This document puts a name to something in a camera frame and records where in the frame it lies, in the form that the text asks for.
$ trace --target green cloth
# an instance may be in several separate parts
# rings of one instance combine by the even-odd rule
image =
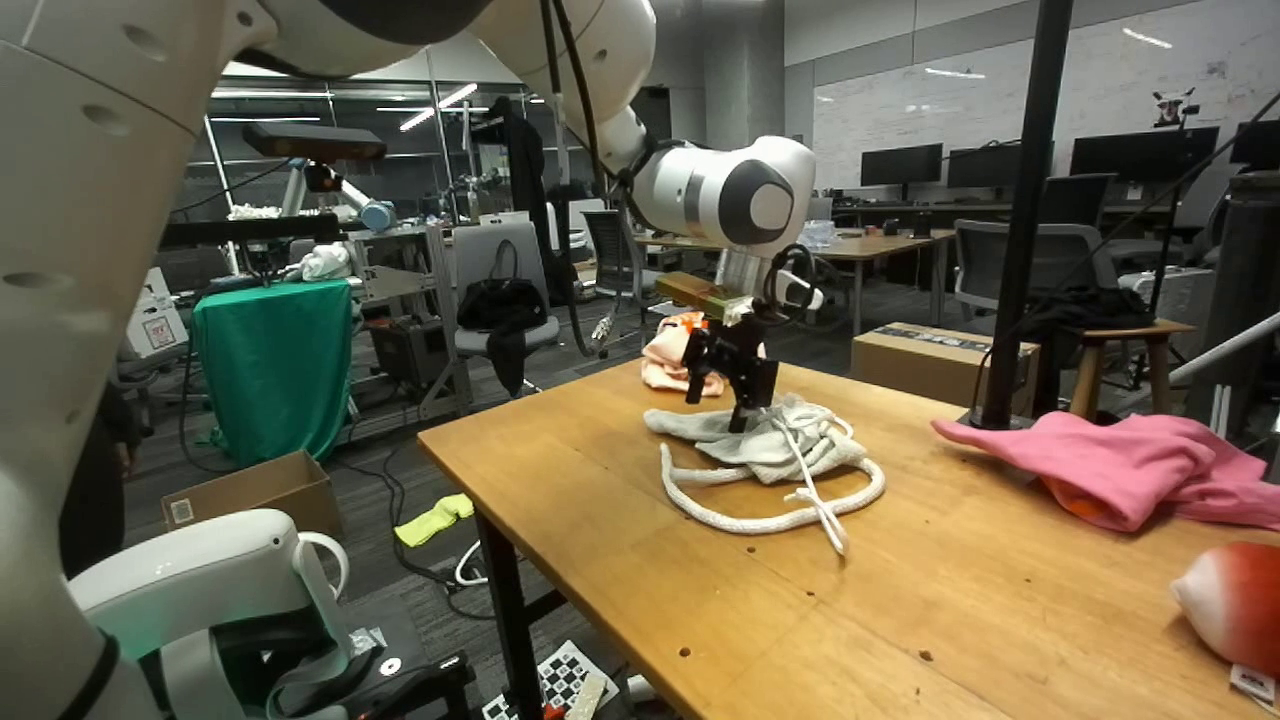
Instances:
[[[349,413],[351,293],[344,281],[205,296],[194,354],[237,465],[324,457]]]

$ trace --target person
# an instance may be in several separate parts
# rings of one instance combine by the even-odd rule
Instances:
[[[125,479],[145,425],[117,386],[103,388],[60,511],[62,576],[125,547]]]

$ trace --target pink towel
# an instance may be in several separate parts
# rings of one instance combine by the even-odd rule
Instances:
[[[932,428],[1041,475],[1059,508],[1106,534],[1140,534],[1164,504],[1203,526],[1280,527],[1280,483],[1260,479],[1263,460],[1186,418],[1086,425],[1046,413],[1019,432]]]

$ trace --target white device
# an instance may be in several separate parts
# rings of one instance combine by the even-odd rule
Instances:
[[[565,0],[590,106],[559,49],[554,98],[540,0],[5,0],[0,5],[0,698],[5,717],[157,717],[131,662],[112,662],[68,594],[54,519],[112,371],[164,216],[231,57],[351,77],[473,27],[527,87],[548,91],[604,169],[631,177],[639,222],[745,255],[726,281],[794,242],[811,154],[754,140],[740,154],[646,149],[629,111],[652,62],[646,0]]]

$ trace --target wooden table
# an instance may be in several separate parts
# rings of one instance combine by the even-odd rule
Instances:
[[[847,418],[887,471],[885,500],[843,515],[843,568],[820,527],[725,537],[676,511],[639,413],[683,404],[643,394],[637,364],[421,432],[478,504],[527,717],[534,674],[521,580],[505,568],[510,545],[683,717],[1252,711],[1178,625],[1169,583],[1194,554],[1263,534],[1169,519],[1121,540],[1064,515],[1041,483],[944,450],[928,422],[958,418],[952,404],[802,369],[782,369],[781,394]],[[753,483],[702,500],[735,515],[782,508],[781,489]]]
[[[885,260],[885,255],[898,255],[898,254],[920,254],[920,248],[932,254],[928,312],[932,312],[932,325],[944,325],[944,288],[946,288],[944,243],[952,243],[952,242],[957,242],[952,228],[940,228],[928,237],[911,237],[911,232],[895,232],[895,237],[855,232],[852,237],[852,232],[840,232],[840,242],[802,243],[802,248],[820,260],[852,266],[852,293],[843,300],[852,312],[852,338],[861,338],[863,334],[863,266]]]

